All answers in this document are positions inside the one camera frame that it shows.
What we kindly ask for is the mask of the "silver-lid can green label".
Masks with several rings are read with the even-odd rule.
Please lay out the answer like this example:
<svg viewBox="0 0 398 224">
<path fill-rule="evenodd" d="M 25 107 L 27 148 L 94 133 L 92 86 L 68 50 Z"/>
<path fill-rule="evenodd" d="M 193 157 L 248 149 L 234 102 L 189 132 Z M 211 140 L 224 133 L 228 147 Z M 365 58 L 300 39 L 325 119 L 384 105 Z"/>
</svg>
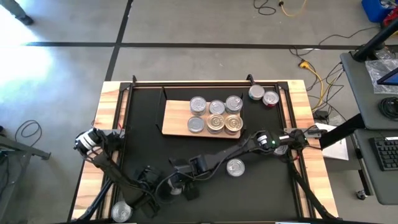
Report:
<svg viewBox="0 0 398 224">
<path fill-rule="evenodd" d="M 248 95 L 252 100 L 261 100 L 264 94 L 265 89 L 260 85 L 252 85 L 248 91 Z"/>
</svg>

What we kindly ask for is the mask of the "wooden shelf black metal frame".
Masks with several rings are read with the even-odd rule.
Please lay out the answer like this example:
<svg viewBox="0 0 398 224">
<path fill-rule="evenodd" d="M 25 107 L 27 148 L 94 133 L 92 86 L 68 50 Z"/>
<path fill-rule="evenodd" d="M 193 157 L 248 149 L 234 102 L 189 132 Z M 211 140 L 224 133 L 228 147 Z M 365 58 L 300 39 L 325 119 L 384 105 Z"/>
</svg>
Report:
<svg viewBox="0 0 398 224">
<path fill-rule="evenodd" d="M 220 129 L 219 133 L 209 132 L 207 128 L 207 119 L 211 116 L 208 111 L 209 104 L 210 102 L 206 102 L 206 111 L 200 116 L 204 120 L 204 128 L 200 132 L 194 133 L 188 128 L 188 120 L 194 117 L 194 114 L 190 111 L 190 101 L 173 99 L 171 90 L 162 88 L 155 123 L 163 135 L 239 139 L 243 135 L 244 125 L 240 130 L 233 133 L 227 132 L 225 126 Z"/>
</svg>

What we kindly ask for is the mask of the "black slanted pole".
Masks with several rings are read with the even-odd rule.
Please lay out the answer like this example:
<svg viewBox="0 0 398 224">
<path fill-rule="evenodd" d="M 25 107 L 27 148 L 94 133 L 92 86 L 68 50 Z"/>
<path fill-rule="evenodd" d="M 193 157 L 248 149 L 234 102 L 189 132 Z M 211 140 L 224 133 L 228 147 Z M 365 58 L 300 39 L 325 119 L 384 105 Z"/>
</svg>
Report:
<svg viewBox="0 0 398 224">
<path fill-rule="evenodd" d="M 398 18 L 394 19 L 387 27 L 383 28 L 369 42 L 362 46 L 353 55 L 353 59 L 357 62 L 365 61 L 378 46 L 380 46 L 396 31 L 398 31 Z"/>
</svg>

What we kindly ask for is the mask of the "black stand beam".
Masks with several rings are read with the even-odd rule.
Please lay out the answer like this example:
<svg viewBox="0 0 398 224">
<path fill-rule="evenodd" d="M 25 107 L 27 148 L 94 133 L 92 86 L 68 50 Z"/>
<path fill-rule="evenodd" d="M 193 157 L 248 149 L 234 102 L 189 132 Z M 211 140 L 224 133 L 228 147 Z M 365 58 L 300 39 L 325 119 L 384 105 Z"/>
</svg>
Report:
<svg viewBox="0 0 398 224">
<path fill-rule="evenodd" d="M 334 143 L 346 138 L 347 136 L 354 133 L 357 129 L 364 129 L 364 121 L 361 114 L 357 114 L 345 121 L 343 124 L 323 134 L 319 139 L 320 147 L 325 149 Z"/>
</svg>

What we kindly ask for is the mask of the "silver-lid can white label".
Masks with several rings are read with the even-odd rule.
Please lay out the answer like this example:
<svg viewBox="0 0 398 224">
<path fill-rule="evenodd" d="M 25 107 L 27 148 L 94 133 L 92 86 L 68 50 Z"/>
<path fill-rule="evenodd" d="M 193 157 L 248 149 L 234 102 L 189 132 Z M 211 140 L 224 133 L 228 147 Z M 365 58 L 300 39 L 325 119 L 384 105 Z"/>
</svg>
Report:
<svg viewBox="0 0 398 224">
<path fill-rule="evenodd" d="M 187 128 L 191 133 L 200 133 L 205 128 L 205 121 L 199 116 L 192 116 L 187 122 Z"/>
</svg>

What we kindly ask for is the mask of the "grey side desk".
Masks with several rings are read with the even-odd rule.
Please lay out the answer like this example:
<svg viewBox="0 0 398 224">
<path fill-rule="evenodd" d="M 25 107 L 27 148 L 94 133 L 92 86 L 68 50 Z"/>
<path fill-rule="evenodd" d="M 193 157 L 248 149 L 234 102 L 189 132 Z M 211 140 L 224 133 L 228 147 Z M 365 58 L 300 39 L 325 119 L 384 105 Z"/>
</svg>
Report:
<svg viewBox="0 0 398 224">
<path fill-rule="evenodd" d="M 375 94 L 371 77 L 364 62 L 355 61 L 350 53 L 340 55 L 354 98 L 363 123 L 368 129 L 398 129 L 398 121 L 383 116 L 378 109 L 379 102 L 393 94 Z"/>
</svg>

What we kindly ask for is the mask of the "clear plastic sheet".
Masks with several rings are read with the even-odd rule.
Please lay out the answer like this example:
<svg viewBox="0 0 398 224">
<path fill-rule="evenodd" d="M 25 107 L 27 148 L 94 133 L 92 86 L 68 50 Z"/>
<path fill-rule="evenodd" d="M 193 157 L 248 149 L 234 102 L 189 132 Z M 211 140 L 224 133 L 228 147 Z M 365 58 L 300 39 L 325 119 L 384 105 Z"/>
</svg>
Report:
<svg viewBox="0 0 398 224">
<path fill-rule="evenodd" d="M 378 85 L 377 81 L 393 69 L 398 68 L 398 59 L 366 61 L 366 69 L 371 78 L 375 94 L 398 95 L 398 86 Z"/>
</svg>

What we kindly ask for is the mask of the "teal seafood can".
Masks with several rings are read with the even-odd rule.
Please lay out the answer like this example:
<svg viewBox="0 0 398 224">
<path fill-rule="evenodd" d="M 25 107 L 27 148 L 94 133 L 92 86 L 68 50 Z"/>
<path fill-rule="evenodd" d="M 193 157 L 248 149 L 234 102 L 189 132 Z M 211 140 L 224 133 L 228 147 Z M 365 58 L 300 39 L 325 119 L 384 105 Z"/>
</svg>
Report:
<svg viewBox="0 0 398 224">
<path fill-rule="evenodd" d="M 190 112 L 194 116 L 201 116 L 206 113 L 206 100 L 201 96 L 195 96 L 190 100 Z"/>
</svg>

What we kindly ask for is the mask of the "grey metal stand leg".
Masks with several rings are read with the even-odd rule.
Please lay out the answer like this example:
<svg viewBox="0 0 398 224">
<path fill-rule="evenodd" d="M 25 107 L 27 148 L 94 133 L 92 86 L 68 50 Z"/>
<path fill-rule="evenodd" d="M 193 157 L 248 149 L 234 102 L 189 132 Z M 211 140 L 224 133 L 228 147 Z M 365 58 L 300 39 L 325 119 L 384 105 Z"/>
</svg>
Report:
<svg viewBox="0 0 398 224">
<path fill-rule="evenodd" d="M 13 140 L 5 138 L 3 136 L 0 136 L 0 146 L 8 147 L 10 149 L 17 150 L 17 151 L 24 151 L 29 154 L 32 154 L 33 156 L 39 156 L 44 160 L 48 160 L 51 155 L 51 153 L 49 153 L 49 152 L 45 152 L 40 149 L 36 149 L 32 146 L 28 146 L 28 145 L 19 143 L 17 141 L 13 141 Z"/>
</svg>

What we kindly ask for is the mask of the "blue plastic bin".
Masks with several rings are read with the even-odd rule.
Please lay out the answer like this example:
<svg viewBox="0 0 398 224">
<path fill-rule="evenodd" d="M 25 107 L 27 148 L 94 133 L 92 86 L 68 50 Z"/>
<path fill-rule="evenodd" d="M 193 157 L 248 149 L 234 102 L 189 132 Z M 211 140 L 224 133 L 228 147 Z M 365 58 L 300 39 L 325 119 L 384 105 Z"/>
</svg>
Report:
<svg viewBox="0 0 398 224">
<path fill-rule="evenodd" d="M 371 22 L 382 22 L 392 11 L 388 5 L 382 4 L 383 0 L 361 0 L 362 7 Z"/>
</svg>

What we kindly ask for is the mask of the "silver-lid can blue label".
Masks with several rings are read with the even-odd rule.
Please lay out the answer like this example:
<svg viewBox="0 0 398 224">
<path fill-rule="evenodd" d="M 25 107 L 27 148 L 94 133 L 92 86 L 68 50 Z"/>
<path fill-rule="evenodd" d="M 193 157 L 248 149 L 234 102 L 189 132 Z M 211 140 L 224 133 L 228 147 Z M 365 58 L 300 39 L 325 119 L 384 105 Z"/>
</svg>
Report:
<svg viewBox="0 0 398 224">
<path fill-rule="evenodd" d="M 226 171 L 232 177 L 242 176 L 245 171 L 245 164 L 241 159 L 231 159 L 227 162 Z"/>
</svg>

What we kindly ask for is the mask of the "grey keyboard desk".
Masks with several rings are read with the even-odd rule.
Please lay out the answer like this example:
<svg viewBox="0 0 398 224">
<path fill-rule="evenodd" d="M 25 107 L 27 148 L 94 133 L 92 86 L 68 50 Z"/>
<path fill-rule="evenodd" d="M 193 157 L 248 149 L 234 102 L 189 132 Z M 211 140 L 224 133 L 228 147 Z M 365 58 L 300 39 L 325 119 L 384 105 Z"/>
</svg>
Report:
<svg viewBox="0 0 398 224">
<path fill-rule="evenodd" d="M 398 170 L 382 171 L 369 143 L 370 138 L 398 137 L 398 132 L 357 129 L 354 135 L 378 202 L 398 205 Z"/>
</svg>

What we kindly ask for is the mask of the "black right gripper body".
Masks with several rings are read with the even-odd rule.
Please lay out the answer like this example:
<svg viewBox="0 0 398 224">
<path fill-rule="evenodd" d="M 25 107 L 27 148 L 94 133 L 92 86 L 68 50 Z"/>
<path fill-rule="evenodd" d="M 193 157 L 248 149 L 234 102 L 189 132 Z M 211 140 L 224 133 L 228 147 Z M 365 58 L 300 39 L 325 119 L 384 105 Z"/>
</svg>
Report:
<svg viewBox="0 0 398 224">
<path fill-rule="evenodd" d="M 208 155 L 201 154 L 189 160 L 169 158 L 174 168 L 171 184 L 186 184 L 190 180 L 208 179 Z"/>
</svg>

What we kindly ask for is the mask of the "gold-lid blue label can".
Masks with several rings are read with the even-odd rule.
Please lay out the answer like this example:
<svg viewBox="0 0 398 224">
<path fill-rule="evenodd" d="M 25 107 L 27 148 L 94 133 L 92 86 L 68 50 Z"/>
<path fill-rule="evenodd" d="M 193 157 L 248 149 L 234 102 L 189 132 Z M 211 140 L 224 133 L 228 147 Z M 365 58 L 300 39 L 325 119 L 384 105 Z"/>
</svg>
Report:
<svg viewBox="0 0 398 224">
<path fill-rule="evenodd" d="M 227 134 L 234 135 L 241 131 L 243 127 L 243 119 L 236 115 L 231 114 L 224 119 L 224 131 Z"/>
<path fill-rule="evenodd" d="M 211 114 L 206 119 L 206 128 L 211 134 L 218 134 L 224 129 L 224 117 L 220 114 Z"/>
</svg>

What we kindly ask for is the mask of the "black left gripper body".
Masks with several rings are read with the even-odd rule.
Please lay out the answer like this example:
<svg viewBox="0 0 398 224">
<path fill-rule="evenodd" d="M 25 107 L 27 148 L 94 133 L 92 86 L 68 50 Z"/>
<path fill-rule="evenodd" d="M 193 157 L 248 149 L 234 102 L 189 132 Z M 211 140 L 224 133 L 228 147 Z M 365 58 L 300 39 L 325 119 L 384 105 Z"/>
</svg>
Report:
<svg viewBox="0 0 398 224">
<path fill-rule="evenodd" d="M 135 171 L 134 178 L 141 188 L 141 195 L 133 203 L 133 209 L 141 209 L 148 218 L 154 218 L 160 210 L 155 190 L 161 181 L 161 171 L 144 166 Z"/>
</svg>

